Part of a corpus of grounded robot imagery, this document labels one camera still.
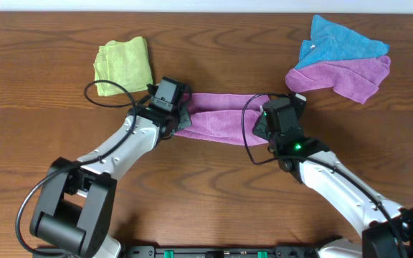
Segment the blue towel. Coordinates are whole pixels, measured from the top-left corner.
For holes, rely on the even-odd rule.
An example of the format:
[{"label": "blue towel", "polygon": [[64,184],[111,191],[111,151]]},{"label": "blue towel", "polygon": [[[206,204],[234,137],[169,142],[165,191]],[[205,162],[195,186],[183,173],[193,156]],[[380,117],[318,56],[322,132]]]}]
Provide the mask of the blue towel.
[{"label": "blue towel", "polygon": [[339,61],[380,57],[388,53],[390,46],[370,40],[342,25],[315,15],[312,21],[310,40],[304,40],[300,47],[299,63],[296,69],[319,61]]}]

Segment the purple cloth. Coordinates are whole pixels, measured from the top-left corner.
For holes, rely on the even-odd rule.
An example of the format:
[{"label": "purple cloth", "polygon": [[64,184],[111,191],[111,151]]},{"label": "purple cloth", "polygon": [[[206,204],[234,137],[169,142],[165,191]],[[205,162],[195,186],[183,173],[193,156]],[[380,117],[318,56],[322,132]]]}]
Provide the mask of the purple cloth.
[{"label": "purple cloth", "polygon": [[[242,136],[242,109],[253,95],[214,93],[193,93],[188,110],[192,126],[176,132],[198,140],[244,145]],[[252,134],[252,128],[260,116],[260,106],[269,100],[268,96],[255,98],[245,112],[245,134],[248,145],[267,143]]]},{"label": "purple cloth", "polygon": [[294,92],[333,87],[339,95],[364,104],[390,72],[387,56],[343,61],[324,61],[299,70],[291,69],[286,85]]}]

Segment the black cable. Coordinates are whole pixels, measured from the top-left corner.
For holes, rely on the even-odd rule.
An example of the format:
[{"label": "black cable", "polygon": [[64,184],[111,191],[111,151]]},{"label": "black cable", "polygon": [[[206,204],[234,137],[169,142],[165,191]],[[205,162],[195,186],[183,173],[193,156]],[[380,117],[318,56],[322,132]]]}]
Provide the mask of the black cable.
[{"label": "black cable", "polygon": [[[87,90],[91,86],[95,85],[96,83],[108,83],[108,84],[111,84],[111,85],[114,85],[114,86],[118,87],[119,89],[124,91],[124,93],[128,96],[128,98],[130,99],[130,103],[125,104],[125,105],[105,105],[105,104],[101,104],[101,103],[98,103],[98,102],[95,102],[95,101],[91,100],[87,95]],[[127,107],[129,105],[136,106],[135,100],[133,99],[133,97],[129,93],[129,91],[127,91],[124,87],[120,86],[119,84],[117,84],[115,82],[108,81],[108,80],[96,80],[96,81],[93,81],[93,82],[89,83],[87,86],[85,86],[84,96],[91,103],[93,103],[95,105],[99,105],[101,107],[106,107],[106,108],[121,108],[121,107]],[[48,182],[50,179],[54,178],[55,176],[60,175],[61,173],[65,172],[65,171],[69,171],[69,170],[76,169],[76,168],[79,168],[79,167],[84,166],[84,165],[99,162],[102,159],[109,156],[117,148],[119,148],[119,146],[122,145],[122,143],[125,140],[127,140],[127,138],[130,136],[130,134],[133,132],[133,129],[135,128],[135,125],[136,125],[136,109],[135,108],[133,108],[133,114],[132,115],[133,115],[132,125],[130,126],[129,130],[122,137],[122,139],[120,139],[110,150],[108,150],[103,155],[98,156],[97,158],[94,158],[90,161],[77,162],[77,163],[74,163],[74,164],[69,165],[69,166],[65,166],[64,168],[61,168],[57,171],[54,171],[54,172],[50,173],[49,175],[44,177],[44,179],[42,179],[38,184],[36,184],[36,186],[34,186],[34,188],[28,193],[27,197],[25,197],[25,200],[22,202],[22,204],[20,206],[20,209],[19,209],[19,212],[17,213],[17,217],[15,219],[15,235],[16,235],[17,239],[19,240],[20,245],[23,248],[25,248],[28,252],[31,252],[32,254],[36,254],[36,255],[47,256],[47,257],[63,257],[63,256],[65,256],[65,254],[62,254],[62,253],[46,253],[46,252],[37,251],[36,249],[30,247],[25,242],[25,240],[23,239],[23,236],[22,236],[22,231],[20,229],[20,221],[22,220],[23,211],[25,210],[25,207],[27,206],[28,201],[31,199],[31,197],[33,197],[34,193],[36,193],[36,191],[39,188],[41,188],[41,186],[45,185],[46,182]]]},{"label": "black cable", "polygon": [[320,165],[320,166],[324,166],[325,168],[330,169],[330,170],[336,172],[337,174],[339,174],[340,176],[342,176],[344,179],[346,179],[348,182],[350,182],[353,186],[355,186],[355,187],[356,187],[360,192],[362,192],[367,198],[369,198],[369,199],[372,201],[372,203],[376,206],[376,208],[377,208],[378,210],[380,210],[380,212],[384,215],[386,221],[389,223],[391,232],[392,232],[392,234],[394,235],[394,237],[395,237],[396,240],[397,240],[397,244],[398,244],[398,247],[399,247],[399,248],[398,248],[399,256],[400,256],[401,258],[407,258],[406,249],[404,248],[404,243],[403,243],[403,241],[402,241],[401,235],[400,235],[398,229],[396,228],[396,225],[394,225],[394,223],[393,223],[393,221],[392,221],[392,218],[391,218],[390,215],[388,214],[388,211],[386,211],[386,209],[384,208],[382,202],[381,202],[381,201],[378,201],[378,200],[375,198],[374,195],[372,195],[371,193],[369,193],[363,186],[359,185],[355,180],[353,180],[352,178],[350,178],[348,175],[346,175],[343,171],[339,170],[337,167],[331,166],[331,165],[329,165],[329,164],[327,164],[327,163],[324,163],[323,161],[318,161],[318,160],[316,160],[316,159],[314,159],[314,158],[302,157],[302,156],[289,156],[289,155],[280,156],[280,155],[278,155],[277,157],[269,158],[269,159],[267,159],[266,161],[256,162],[256,161],[254,160],[254,158],[253,158],[252,155],[251,155],[250,149],[249,149],[248,144],[247,144],[246,136],[245,136],[245,110],[247,109],[249,103],[250,103],[252,100],[254,100],[256,97],[263,96],[263,95],[271,95],[271,96],[276,96],[276,97],[285,96],[285,95],[279,95],[279,94],[277,94],[277,93],[272,93],[272,92],[271,92],[271,93],[268,93],[268,92],[267,92],[267,93],[260,93],[260,94],[257,94],[257,95],[255,95],[255,96],[251,97],[251,98],[247,101],[247,103],[245,104],[245,106],[243,107],[243,111],[242,111],[242,134],[243,134],[243,141],[244,141],[244,144],[245,144],[245,149],[246,149],[246,151],[247,151],[247,153],[248,153],[248,156],[250,157],[251,162],[252,162],[253,164],[255,164],[255,165],[262,165],[262,164],[269,163],[269,162],[271,162],[271,161],[280,160],[280,159],[281,159],[281,160],[285,160],[285,159],[296,159],[296,160],[300,160],[300,161],[310,161],[310,162],[316,163],[316,164],[318,164],[318,165]]}]

